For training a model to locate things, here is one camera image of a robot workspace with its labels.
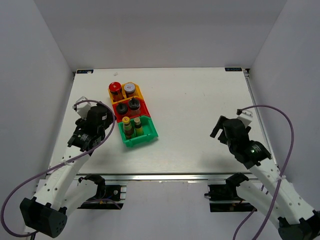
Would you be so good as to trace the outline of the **black lid spice grinder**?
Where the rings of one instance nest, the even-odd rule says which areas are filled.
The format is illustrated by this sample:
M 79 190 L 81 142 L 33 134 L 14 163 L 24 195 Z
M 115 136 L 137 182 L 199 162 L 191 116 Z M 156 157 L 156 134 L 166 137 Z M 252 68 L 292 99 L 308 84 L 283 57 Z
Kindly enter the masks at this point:
M 118 115 L 123 118 L 127 115 L 128 113 L 128 106 L 125 103 L 120 102 L 117 106 L 116 106 L 116 112 L 118 113 Z

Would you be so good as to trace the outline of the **green label sauce bottle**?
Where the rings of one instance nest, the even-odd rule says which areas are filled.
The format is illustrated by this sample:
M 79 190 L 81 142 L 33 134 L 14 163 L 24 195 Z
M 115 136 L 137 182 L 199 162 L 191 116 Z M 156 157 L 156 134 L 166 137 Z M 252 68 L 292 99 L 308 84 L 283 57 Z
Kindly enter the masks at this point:
M 123 132 L 126 139 L 132 139 L 135 137 L 135 130 L 133 125 L 131 124 L 131 120 L 128 116 L 122 118 L 123 123 Z

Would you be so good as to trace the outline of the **red lid chili sauce jar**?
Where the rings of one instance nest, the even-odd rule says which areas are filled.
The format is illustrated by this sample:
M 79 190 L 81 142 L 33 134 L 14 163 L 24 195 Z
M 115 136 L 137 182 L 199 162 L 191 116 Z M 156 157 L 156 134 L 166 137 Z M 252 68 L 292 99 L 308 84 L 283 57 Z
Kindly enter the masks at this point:
M 119 82 L 114 81 L 110 83 L 108 89 L 114 102 L 120 101 L 124 98 L 122 93 L 122 86 Z

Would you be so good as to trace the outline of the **black lid white spice jar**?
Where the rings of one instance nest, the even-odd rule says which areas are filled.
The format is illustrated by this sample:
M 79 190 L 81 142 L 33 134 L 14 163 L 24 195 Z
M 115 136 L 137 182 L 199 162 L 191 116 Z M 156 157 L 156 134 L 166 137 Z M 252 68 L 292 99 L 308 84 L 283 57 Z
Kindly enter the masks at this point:
M 128 102 L 128 108 L 131 116 L 138 116 L 140 114 L 141 103 L 138 98 L 132 97 Z

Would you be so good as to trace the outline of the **yellow label small bottle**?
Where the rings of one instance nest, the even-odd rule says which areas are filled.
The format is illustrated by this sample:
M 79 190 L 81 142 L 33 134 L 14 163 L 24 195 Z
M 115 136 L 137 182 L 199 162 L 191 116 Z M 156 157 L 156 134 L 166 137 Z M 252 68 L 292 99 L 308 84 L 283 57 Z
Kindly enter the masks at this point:
M 135 128 L 135 135 L 137 137 L 144 135 L 143 126 L 141 123 L 141 119 L 139 117 L 134 118 L 134 128 Z

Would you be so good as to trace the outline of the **white lid sauce jar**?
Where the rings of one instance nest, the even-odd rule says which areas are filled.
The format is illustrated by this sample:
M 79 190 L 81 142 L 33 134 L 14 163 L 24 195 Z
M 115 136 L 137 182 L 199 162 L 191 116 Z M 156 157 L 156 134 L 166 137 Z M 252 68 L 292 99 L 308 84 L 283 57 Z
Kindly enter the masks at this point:
M 137 96 L 137 88 L 134 83 L 132 82 L 126 83 L 123 89 L 127 98 Z

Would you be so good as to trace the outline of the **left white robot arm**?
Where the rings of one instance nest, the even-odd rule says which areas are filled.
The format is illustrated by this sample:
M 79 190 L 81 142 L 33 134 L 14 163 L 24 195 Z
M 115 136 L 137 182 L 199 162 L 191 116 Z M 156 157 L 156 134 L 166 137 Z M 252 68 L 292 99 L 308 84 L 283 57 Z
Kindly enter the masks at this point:
M 75 111 L 80 118 L 61 158 L 62 166 L 53 170 L 42 188 L 31 199 L 24 198 L 19 206 L 25 225 L 51 238 L 61 234 L 69 215 L 82 203 L 90 198 L 99 200 L 106 193 L 105 182 L 97 175 L 85 177 L 74 190 L 69 187 L 107 138 L 106 129 L 115 124 L 115 115 L 101 102 L 76 107 Z

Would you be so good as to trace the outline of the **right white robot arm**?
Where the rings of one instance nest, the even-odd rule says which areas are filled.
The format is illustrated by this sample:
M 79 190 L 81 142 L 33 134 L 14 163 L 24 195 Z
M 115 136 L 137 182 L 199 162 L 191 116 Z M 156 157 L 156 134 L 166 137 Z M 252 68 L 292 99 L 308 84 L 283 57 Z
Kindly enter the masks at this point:
M 309 205 L 280 175 L 280 170 L 264 145 L 249 138 L 251 120 L 238 116 L 220 116 L 210 137 L 228 146 L 229 152 L 263 184 L 263 193 L 243 173 L 225 181 L 219 193 L 208 193 L 211 200 L 219 196 L 249 202 L 268 217 L 283 240 L 313 240 L 320 235 L 320 213 Z

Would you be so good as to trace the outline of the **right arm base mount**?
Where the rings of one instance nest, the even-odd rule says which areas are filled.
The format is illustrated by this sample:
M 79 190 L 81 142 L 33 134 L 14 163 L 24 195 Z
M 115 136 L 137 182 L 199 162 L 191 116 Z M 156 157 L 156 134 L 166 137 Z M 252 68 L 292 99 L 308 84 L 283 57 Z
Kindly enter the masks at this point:
M 210 212 L 243 213 L 255 210 L 249 202 L 239 197 L 236 191 L 240 183 L 249 180 L 246 175 L 237 172 L 225 179 L 224 183 L 208 184 L 208 192 L 204 194 L 204 197 L 209 200 Z

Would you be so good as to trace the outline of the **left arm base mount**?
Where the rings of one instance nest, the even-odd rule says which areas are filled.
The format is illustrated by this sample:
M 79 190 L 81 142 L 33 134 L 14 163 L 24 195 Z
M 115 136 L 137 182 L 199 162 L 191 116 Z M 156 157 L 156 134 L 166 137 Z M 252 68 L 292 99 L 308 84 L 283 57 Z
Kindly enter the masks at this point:
M 121 210 L 126 199 L 127 186 L 107 182 L 102 176 L 89 174 L 78 178 L 78 185 L 84 180 L 94 182 L 96 194 L 86 200 L 78 209 L 84 210 Z

